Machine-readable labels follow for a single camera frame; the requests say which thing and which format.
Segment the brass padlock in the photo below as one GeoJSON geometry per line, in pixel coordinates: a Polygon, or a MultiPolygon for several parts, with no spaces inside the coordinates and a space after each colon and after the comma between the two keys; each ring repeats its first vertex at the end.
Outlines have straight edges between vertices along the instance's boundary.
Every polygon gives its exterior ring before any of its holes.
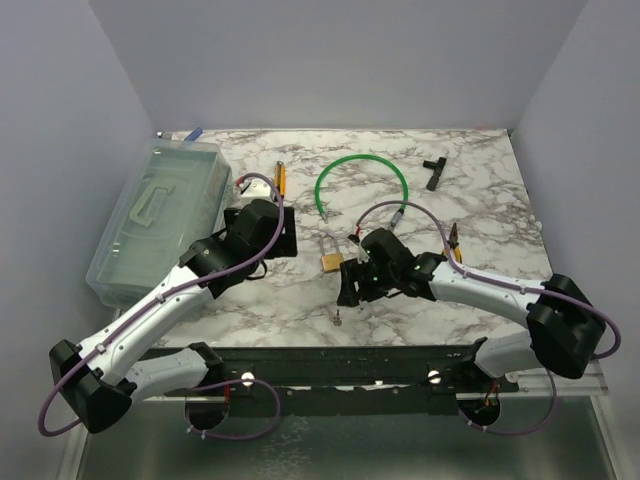
{"type": "Polygon", "coordinates": [[[320,253],[322,253],[322,270],[325,273],[337,272],[340,270],[340,264],[344,261],[344,257],[340,253],[340,247],[338,246],[338,240],[333,233],[325,233],[320,237],[320,253]],[[329,237],[333,240],[333,246],[336,249],[335,253],[327,254],[324,250],[324,239],[329,237]]]}

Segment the white wall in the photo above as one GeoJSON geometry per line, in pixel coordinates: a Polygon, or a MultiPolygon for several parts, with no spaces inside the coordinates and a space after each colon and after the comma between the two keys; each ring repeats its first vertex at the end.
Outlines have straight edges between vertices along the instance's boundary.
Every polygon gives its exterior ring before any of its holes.
{"type": "Polygon", "coordinates": [[[47,354],[108,319],[84,275],[152,127],[84,0],[1,12],[0,478],[35,480],[55,476],[64,441],[36,428],[47,354]]]}
{"type": "Polygon", "coordinates": [[[90,0],[159,129],[515,127],[585,0],[90,0]]]}
{"type": "Polygon", "coordinates": [[[513,135],[555,270],[623,332],[603,361],[640,472],[640,2],[590,0],[513,135]]]}

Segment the clear plastic container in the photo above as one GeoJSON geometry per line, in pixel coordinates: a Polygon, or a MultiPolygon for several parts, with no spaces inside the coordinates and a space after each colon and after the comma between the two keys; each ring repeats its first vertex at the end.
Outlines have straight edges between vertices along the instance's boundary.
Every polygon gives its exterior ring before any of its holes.
{"type": "Polygon", "coordinates": [[[231,197],[231,168],[216,145],[154,141],[127,180],[87,283],[105,305],[131,307],[195,240],[222,228],[231,197]]]}

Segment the black connector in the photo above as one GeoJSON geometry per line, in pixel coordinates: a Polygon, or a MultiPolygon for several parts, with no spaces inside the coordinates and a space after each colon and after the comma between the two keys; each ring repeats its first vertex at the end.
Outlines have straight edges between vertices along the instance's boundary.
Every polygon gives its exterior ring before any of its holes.
{"type": "Polygon", "coordinates": [[[430,168],[433,170],[433,175],[429,179],[429,183],[427,183],[427,190],[433,192],[438,186],[438,181],[440,180],[440,175],[442,175],[442,170],[444,170],[444,166],[447,164],[447,159],[445,157],[440,157],[437,162],[430,162],[425,160],[422,162],[422,166],[424,168],[430,168]]]}

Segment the marble surface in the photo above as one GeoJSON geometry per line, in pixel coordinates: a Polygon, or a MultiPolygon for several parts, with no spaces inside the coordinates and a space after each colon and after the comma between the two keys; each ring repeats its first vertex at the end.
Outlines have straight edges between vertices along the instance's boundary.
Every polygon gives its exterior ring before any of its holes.
{"type": "MultiPolygon", "coordinates": [[[[188,132],[176,133],[183,139],[188,132]]],[[[470,343],[521,327],[459,304],[398,296],[364,308],[341,308],[335,318],[340,274],[321,271],[318,238],[338,238],[345,258],[357,249],[347,240],[360,214],[372,204],[401,199],[400,183],[388,168],[371,161],[348,162],[330,173],[321,198],[329,224],[317,213],[313,187],[334,160],[372,153],[394,162],[409,184],[410,199],[431,209],[447,228],[458,222],[464,262],[521,278],[548,278],[545,253],[508,136],[502,130],[246,130],[205,132],[198,141],[216,143],[234,176],[271,175],[276,161],[287,167],[286,204],[296,209],[299,255],[269,261],[264,280],[225,292],[198,320],[177,325],[160,342],[183,347],[194,341],[213,346],[363,346],[470,343]],[[425,159],[447,157],[435,192],[425,159]]],[[[381,208],[363,234],[388,223],[396,208],[381,208]]],[[[414,254],[442,250],[435,226],[407,209],[396,234],[414,254]]]]}

